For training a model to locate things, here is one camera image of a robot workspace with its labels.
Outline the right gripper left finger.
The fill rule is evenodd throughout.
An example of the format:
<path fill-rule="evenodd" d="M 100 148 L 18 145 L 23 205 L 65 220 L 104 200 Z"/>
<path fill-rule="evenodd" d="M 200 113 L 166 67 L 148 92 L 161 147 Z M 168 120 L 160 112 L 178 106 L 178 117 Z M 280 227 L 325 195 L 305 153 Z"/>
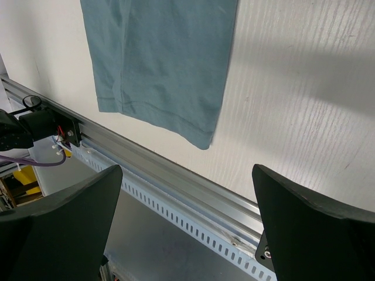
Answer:
<path fill-rule="evenodd" d="M 1 280 L 98 280 L 121 183 L 113 165 L 1 212 Z"/>

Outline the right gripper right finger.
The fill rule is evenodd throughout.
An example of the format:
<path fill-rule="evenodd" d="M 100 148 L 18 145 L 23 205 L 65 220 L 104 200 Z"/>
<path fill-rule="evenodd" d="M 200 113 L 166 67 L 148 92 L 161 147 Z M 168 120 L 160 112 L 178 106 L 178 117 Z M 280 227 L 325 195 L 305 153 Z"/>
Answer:
<path fill-rule="evenodd" d="M 263 165 L 253 185 L 277 280 L 374 280 L 374 213 Z"/>

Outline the blue-grey t-shirt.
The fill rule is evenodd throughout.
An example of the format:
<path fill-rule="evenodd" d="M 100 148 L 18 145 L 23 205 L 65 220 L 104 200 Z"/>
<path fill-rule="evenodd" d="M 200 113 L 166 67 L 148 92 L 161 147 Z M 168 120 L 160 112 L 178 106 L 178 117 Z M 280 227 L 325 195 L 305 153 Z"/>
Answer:
<path fill-rule="evenodd" d="M 237 1 L 81 1 L 98 109 L 209 148 Z"/>

